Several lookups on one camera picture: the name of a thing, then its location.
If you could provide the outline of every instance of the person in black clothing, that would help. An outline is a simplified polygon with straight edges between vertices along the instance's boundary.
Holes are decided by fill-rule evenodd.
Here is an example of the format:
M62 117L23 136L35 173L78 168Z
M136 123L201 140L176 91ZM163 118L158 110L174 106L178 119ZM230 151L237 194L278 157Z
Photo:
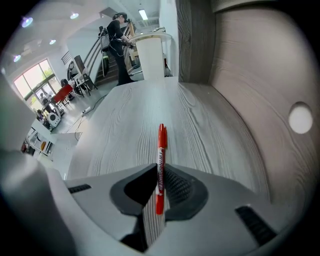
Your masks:
M127 14L119 12L113 16L113 21L110 22L108 27L108 34L110 37L109 51L114 56L116 64L118 65L118 84L117 86L135 82L128 74L124 51L122 50L123 44L121 39L128 42L128 38L121 32L120 24L127 22Z

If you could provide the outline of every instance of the red marker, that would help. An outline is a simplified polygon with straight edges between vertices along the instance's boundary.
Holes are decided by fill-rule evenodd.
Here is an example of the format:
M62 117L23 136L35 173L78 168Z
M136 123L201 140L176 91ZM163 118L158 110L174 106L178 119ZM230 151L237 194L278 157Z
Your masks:
M164 124L160 124L158 131L158 155L157 155L157 184L155 188L155 213L161 215L164 213L165 205L165 184L164 184L164 169L166 159L167 143L167 128Z

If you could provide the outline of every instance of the round hole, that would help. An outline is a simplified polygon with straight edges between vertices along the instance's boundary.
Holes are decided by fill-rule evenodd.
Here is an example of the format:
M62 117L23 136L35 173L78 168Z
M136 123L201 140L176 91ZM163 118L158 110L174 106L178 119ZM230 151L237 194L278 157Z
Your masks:
M310 107L304 102L295 103L289 113L289 125L297 134L305 134L311 129L313 118Z

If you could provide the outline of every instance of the wooden table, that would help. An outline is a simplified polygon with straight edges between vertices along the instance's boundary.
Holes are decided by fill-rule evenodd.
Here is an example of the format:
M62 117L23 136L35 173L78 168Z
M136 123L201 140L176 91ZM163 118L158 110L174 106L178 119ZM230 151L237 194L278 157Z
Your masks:
M82 134L67 179L155 163L160 123L167 127L167 163L236 180L269 198L263 160L236 111L213 87L178 83L177 77L112 89ZM145 227L151 244L163 222L153 207L145 209L145 219L157 223Z

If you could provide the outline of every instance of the white podium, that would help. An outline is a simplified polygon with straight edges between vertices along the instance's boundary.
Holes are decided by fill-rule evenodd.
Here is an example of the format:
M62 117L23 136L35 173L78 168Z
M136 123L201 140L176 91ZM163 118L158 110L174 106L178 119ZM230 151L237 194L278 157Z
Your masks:
M149 32L135 35L129 42L135 43L145 80L163 78L165 63L162 42L171 40L172 36L163 32Z

